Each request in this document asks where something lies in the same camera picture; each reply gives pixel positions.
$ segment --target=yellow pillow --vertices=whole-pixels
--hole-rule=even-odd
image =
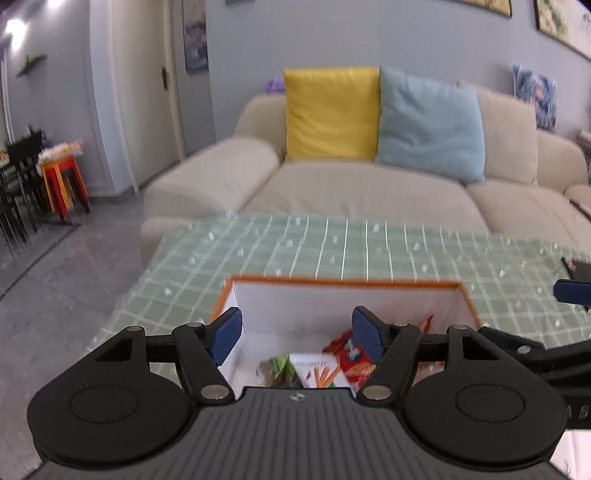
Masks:
[[[287,158],[373,160],[379,69],[285,70]]]

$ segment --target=door handle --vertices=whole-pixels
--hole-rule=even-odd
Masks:
[[[166,67],[162,67],[162,86],[164,87],[164,91],[168,92],[168,72],[166,71]]]

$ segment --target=beige sofa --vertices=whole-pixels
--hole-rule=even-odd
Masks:
[[[489,139],[511,121],[511,113],[505,119],[502,109],[500,117],[484,106],[481,110]],[[142,259],[147,264],[166,232],[228,211],[391,220],[549,239],[591,251],[591,222],[569,204],[572,197],[591,205],[583,153],[569,140],[536,133],[535,122],[533,129],[536,180],[517,183],[486,173],[486,181],[465,187],[359,161],[283,163],[285,97],[257,96],[245,108],[232,138],[188,158],[147,188]]]

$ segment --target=storage box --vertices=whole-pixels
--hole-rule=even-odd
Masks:
[[[420,325],[431,333],[458,323],[478,330],[476,309],[457,281],[336,281],[239,277],[227,281],[215,308],[242,311],[240,340],[220,367],[236,397],[258,386],[256,368],[272,356],[320,352],[351,328],[355,307],[365,306],[385,323]]]

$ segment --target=baseboard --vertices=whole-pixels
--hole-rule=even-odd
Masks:
[[[135,190],[132,186],[122,192],[93,192],[89,193],[92,203],[119,203],[135,197]]]

